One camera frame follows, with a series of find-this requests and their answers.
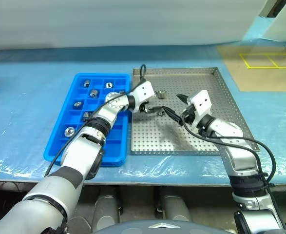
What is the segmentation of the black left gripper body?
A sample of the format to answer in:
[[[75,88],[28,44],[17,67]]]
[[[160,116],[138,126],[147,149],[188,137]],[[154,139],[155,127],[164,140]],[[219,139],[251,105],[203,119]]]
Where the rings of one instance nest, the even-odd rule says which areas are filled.
[[[140,104],[139,106],[139,112],[140,113],[150,113],[150,110],[149,110],[149,101],[146,100],[144,101],[143,103]]]

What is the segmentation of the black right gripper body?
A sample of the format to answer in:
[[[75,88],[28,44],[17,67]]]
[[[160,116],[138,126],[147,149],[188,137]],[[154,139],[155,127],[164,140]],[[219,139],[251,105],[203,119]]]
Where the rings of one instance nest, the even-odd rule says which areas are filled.
[[[181,125],[184,123],[192,125],[195,120],[195,106],[193,104],[189,105],[181,115]]]

